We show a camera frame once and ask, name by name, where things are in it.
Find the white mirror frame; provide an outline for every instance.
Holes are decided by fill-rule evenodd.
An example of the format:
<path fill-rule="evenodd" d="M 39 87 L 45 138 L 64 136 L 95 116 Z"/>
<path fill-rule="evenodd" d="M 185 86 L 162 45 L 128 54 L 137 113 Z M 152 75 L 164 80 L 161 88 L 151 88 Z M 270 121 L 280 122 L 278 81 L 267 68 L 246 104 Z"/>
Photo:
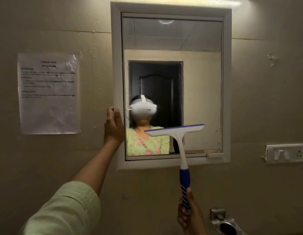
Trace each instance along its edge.
<path fill-rule="evenodd" d="M 111 38 L 114 76 L 114 106 L 120 109 L 125 122 L 125 80 L 123 62 L 123 17 L 170 18 L 180 20 L 222 21 L 222 92 L 221 92 L 221 153 L 187 154 L 188 165 L 228 163 L 231 161 L 231 64 L 232 64 L 232 9 L 190 7 L 128 2 L 111 2 Z M 127 160 L 126 144 L 117 153 L 117 170 L 148 169 L 180 166 L 180 155 L 146 156 Z"/>

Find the squeegee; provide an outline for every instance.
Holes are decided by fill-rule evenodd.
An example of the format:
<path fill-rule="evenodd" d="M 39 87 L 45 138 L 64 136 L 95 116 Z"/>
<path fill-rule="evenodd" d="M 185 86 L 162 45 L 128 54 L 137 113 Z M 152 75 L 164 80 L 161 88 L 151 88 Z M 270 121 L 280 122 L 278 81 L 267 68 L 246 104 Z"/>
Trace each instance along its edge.
<path fill-rule="evenodd" d="M 204 126 L 205 126 L 204 124 L 196 124 L 196 125 L 187 125 L 187 126 L 172 127 L 172 128 L 145 130 L 145 133 L 151 137 L 169 135 L 175 138 L 175 140 L 177 141 L 181 155 L 180 184 L 182 189 L 183 205 L 186 210 L 191 209 L 186 198 L 186 189 L 191 184 L 191 176 L 185 157 L 185 151 L 184 151 L 182 139 L 185 133 L 199 132 L 203 130 Z"/>

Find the white paper sheet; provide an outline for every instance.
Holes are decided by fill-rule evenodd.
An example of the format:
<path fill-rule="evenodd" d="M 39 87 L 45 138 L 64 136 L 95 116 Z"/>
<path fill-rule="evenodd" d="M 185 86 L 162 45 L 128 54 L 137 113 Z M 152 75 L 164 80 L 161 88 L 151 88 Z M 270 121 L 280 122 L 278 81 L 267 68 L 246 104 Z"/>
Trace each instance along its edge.
<path fill-rule="evenodd" d="M 18 89 L 23 134 L 80 131 L 79 59 L 76 55 L 18 55 Z"/>

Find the round ceiling light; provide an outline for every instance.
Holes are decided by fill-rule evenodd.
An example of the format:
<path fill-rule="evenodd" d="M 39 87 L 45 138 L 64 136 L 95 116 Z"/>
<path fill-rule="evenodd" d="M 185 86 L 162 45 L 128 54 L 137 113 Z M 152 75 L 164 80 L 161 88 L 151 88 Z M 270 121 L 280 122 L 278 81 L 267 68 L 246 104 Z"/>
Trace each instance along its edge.
<path fill-rule="evenodd" d="M 174 22 L 174 20 L 159 20 L 159 22 L 163 25 L 169 25 Z"/>

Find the mirror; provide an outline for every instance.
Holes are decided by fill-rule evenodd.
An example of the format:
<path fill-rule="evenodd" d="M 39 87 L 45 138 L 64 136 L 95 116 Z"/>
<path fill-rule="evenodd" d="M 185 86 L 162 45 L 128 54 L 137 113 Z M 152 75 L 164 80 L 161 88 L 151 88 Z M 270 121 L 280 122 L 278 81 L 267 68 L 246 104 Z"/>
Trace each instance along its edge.
<path fill-rule="evenodd" d="M 221 151 L 222 27 L 221 21 L 123 18 L 127 157 L 178 154 L 173 138 L 144 130 L 193 124 L 206 126 L 185 134 L 186 154 Z"/>

